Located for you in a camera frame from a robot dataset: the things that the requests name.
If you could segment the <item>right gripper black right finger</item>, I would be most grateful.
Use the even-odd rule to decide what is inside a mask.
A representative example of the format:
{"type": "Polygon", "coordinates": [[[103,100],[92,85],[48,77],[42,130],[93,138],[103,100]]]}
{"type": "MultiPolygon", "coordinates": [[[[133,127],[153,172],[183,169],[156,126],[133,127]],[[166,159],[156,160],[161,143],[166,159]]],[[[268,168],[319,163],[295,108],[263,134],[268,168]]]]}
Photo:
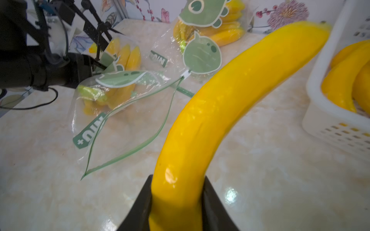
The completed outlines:
{"type": "Polygon", "coordinates": [[[202,189],[201,202],[202,228],[204,231],[239,231],[207,176],[202,189]]]}

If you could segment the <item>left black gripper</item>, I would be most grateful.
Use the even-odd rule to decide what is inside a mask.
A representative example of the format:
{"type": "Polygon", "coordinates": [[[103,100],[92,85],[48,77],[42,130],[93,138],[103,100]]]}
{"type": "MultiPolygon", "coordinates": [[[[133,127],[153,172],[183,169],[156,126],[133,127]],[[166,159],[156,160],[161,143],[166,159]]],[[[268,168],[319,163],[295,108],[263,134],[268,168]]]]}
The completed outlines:
{"type": "Polygon", "coordinates": [[[91,1],[82,1],[98,26],[95,28],[75,5],[74,1],[33,1],[37,20],[32,24],[27,19],[26,1],[1,1],[1,89],[33,87],[47,91],[58,85],[77,88],[93,72],[105,70],[99,57],[70,53],[67,24],[81,18],[83,31],[97,45],[97,54],[107,48],[102,36],[107,33],[107,23],[102,22],[91,1]],[[56,16],[61,23],[61,39],[65,42],[62,53],[52,51],[51,26],[47,24],[45,13],[56,16]]]}

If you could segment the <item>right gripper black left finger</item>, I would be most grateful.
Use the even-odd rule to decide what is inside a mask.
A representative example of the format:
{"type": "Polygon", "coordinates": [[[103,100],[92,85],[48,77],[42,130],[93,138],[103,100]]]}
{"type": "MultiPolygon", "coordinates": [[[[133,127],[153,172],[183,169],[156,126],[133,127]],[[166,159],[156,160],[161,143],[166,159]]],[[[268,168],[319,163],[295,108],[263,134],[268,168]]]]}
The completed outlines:
{"type": "Polygon", "coordinates": [[[149,214],[151,211],[151,183],[153,175],[146,179],[132,208],[117,231],[149,231],[149,214]]]}

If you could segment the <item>zip-top bag bananas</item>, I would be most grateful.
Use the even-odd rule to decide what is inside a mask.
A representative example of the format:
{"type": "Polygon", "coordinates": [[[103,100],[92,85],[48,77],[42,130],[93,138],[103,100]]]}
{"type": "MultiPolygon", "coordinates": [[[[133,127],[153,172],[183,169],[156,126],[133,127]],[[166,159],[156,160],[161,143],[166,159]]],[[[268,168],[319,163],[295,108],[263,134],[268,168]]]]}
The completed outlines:
{"type": "Polygon", "coordinates": [[[225,62],[225,46],[247,32],[250,1],[187,1],[178,17],[148,52],[148,68],[176,80],[189,71],[197,80],[210,79],[225,62]]]}
{"type": "Polygon", "coordinates": [[[177,92],[185,79],[167,78],[148,68],[149,58],[126,36],[114,38],[99,55],[105,70],[75,90],[70,108],[77,162],[83,177],[121,161],[149,145],[161,132],[177,92]]]}

